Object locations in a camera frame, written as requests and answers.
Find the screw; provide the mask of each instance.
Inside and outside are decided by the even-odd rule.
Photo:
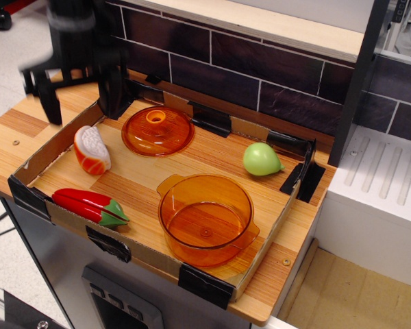
[[[47,329],[48,327],[49,327],[49,322],[42,320],[38,323],[37,329]]]

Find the toy fruit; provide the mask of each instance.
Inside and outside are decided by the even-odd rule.
[[[274,149],[266,143],[254,143],[244,153],[244,167],[252,175],[263,176],[284,169]]]
[[[52,198],[54,202],[75,214],[106,228],[126,225],[129,219],[121,205],[114,199],[96,192],[62,188]]]
[[[110,155],[97,127],[81,127],[74,144],[77,161],[87,173],[101,175],[111,168]]]

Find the pot handle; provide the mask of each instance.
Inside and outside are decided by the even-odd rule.
[[[232,246],[241,250],[245,249],[258,237],[259,232],[259,227],[253,221],[251,221],[247,230],[239,237],[239,239],[236,239],[232,243]]]
[[[177,174],[169,176],[161,182],[160,185],[158,185],[157,192],[160,196],[166,195],[166,193],[168,193],[175,184],[181,182],[182,180],[184,180],[184,177]]]

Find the orange pot lid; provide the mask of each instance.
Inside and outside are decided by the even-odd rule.
[[[195,133],[183,112],[154,106],[130,117],[122,127],[122,140],[142,156],[168,156],[185,148]]]

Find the floor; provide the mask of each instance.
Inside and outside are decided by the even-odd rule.
[[[50,53],[46,7],[47,0],[37,0],[12,15],[9,31],[0,31],[0,116],[25,97],[18,68]],[[4,212],[0,202],[0,215]],[[11,228],[9,217],[0,221],[0,233]],[[16,230],[0,236],[0,287],[68,328]]]
[[[316,249],[297,289],[279,313],[296,328],[411,329],[411,286],[322,249]]]

